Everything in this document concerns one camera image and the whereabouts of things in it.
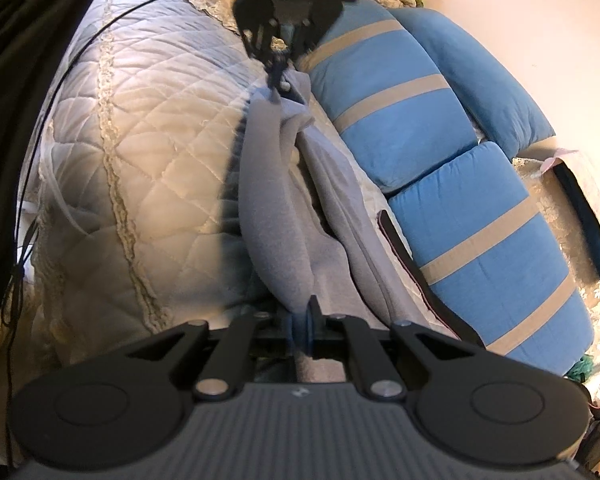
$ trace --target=gray garment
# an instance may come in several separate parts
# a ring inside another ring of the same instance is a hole
[[[308,76],[286,78],[307,103]],[[243,239],[260,279],[293,313],[300,348],[312,294],[325,314],[359,316],[375,328],[397,319],[427,326],[374,231],[351,166],[305,104],[269,89],[253,95],[239,179]]]

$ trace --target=blue pillow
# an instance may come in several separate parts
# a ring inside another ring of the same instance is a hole
[[[431,9],[392,9],[424,47],[460,102],[509,160],[554,129],[522,85],[477,40]]]
[[[483,142],[389,200],[432,290],[487,348],[565,374],[593,328],[551,229]]]
[[[346,5],[299,68],[371,180],[392,192],[476,145],[435,63],[383,7]]]
[[[600,223],[569,168],[565,164],[559,164],[554,167],[554,173],[580,219],[589,254],[600,276]]]

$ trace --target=wall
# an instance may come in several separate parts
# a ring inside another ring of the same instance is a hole
[[[476,37],[563,142],[600,145],[600,0],[427,0]]]

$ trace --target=beige stripe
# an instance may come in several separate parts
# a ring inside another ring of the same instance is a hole
[[[566,303],[575,290],[576,284],[568,274],[542,305],[526,316],[515,328],[488,345],[487,350],[499,355],[511,352],[542,328],[560,310],[560,307]]]
[[[519,152],[516,157],[518,158],[534,158],[535,160],[545,161],[549,157],[555,155],[555,150],[558,149],[558,137],[547,137],[543,140],[534,142],[528,148],[525,148]]]
[[[413,81],[408,81],[386,90],[382,90],[377,94],[370,95],[362,99],[362,101],[354,104],[341,113],[335,121],[333,121],[336,130],[342,133],[352,124],[357,123],[360,119],[377,112],[382,108],[387,108],[393,104],[404,101],[416,95],[426,94],[434,90],[442,90],[449,88],[449,84],[441,74],[432,74],[424,77],[419,77]]]
[[[536,201],[527,196],[522,202],[504,215],[496,218],[475,235],[469,236],[446,253],[422,267],[422,273],[429,285],[444,280],[447,276],[461,269],[470,261],[484,254],[505,238],[512,235],[524,224],[538,214]]]
[[[298,67],[302,72],[310,72],[318,65],[318,63],[333,56],[333,54],[336,54],[344,48],[360,41],[368,40],[378,34],[391,32],[392,30],[404,30],[404,27],[398,20],[391,18],[390,20],[382,20],[381,22],[369,23],[363,27],[355,28],[354,30],[345,32],[342,36],[327,41],[327,43],[316,48],[311,54],[305,56],[300,61]]]

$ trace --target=black cable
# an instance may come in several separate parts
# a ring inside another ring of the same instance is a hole
[[[24,196],[25,196],[25,193],[27,190],[27,184],[29,183],[29,179],[31,176],[31,171],[33,169],[35,153],[38,151],[38,148],[40,146],[40,140],[42,139],[43,129],[45,127],[46,121],[48,120],[49,114],[51,113],[51,108],[53,106],[53,103],[55,102],[56,97],[58,96],[58,92],[60,91],[60,89],[62,87],[62,84],[65,82],[66,78],[69,76],[69,74],[72,72],[72,70],[76,67],[76,65],[77,65],[78,61],[80,60],[80,58],[82,57],[82,55],[94,43],[94,41],[96,41],[102,35],[103,32],[105,32],[106,30],[111,28],[115,23],[117,23],[122,18],[128,16],[132,12],[135,12],[136,10],[141,9],[144,6],[147,6],[147,5],[157,2],[157,1],[158,0],[147,0],[141,4],[136,5],[135,7],[131,7],[131,9],[126,10],[122,14],[119,14],[113,20],[111,20],[109,23],[107,23],[103,27],[101,27],[100,30],[98,30],[95,34],[93,34],[89,38],[89,40],[80,48],[78,53],[69,62],[69,66],[67,67],[67,69],[62,74],[60,81],[58,82],[58,84],[54,88],[53,93],[51,94],[51,99],[49,99],[49,102],[46,106],[45,112],[44,112],[44,114],[42,114],[42,118],[41,118],[40,122],[38,123],[38,130],[36,132],[36,141],[33,145],[33,150],[31,150],[31,157],[29,160],[29,164],[27,165],[27,173],[25,174],[24,182],[22,185],[22,192],[20,194],[20,202],[18,204],[18,212],[16,215],[16,226],[15,226],[16,247],[18,245],[18,236],[20,234],[20,220],[22,218]],[[5,292],[4,298],[2,300],[2,306],[1,306],[1,314],[0,314],[2,316],[1,321],[2,321],[3,325],[10,328],[10,330],[11,330],[9,343],[7,345],[7,413],[9,411],[9,408],[11,405],[11,398],[13,397],[13,373],[12,373],[13,371],[11,369],[11,367],[12,367],[11,354],[13,351],[16,330],[18,328],[18,320],[20,319],[20,314],[22,313],[22,306],[24,304],[24,288],[23,288],[23,283],[22,283],[23,279],[24,279],[24,265],[25,265],[27,259],[31,256],[33,247],[31,246],[29,248],[29,250],[27,250],[27,248],[29,247],[29,245],[31,245],[31,240],[32,240],[34,234],[36,233],[37,228],[38,228],[38,224],[36,221],[34,221],[30,225],[30,227],[27,231],[27,235],[25,236],[26,240],[22,246],[22,253],[21,253],[19,259],[16,258],[18,261],[17,261],[16,265],[14,266],[14,269],[13,269],[13,272],[11,275],[11,281],[7,288],[7,291]],[[9,298],[9,291],[11,291],[11,307],[10,307],[10,312],[9,312],[9,321],[6,322],[5,315],[4,315],[4,309],[6,307],[6,304],[7,304],[8,298]],[[8,468],[10,471],[13,471],[13,469],[14,469],[13,443],[11,440],[11,431],[9,428],[8,418],[7,418],[7,421],[5,424],[5,431],[6,431],[6,450],[7,450]]]

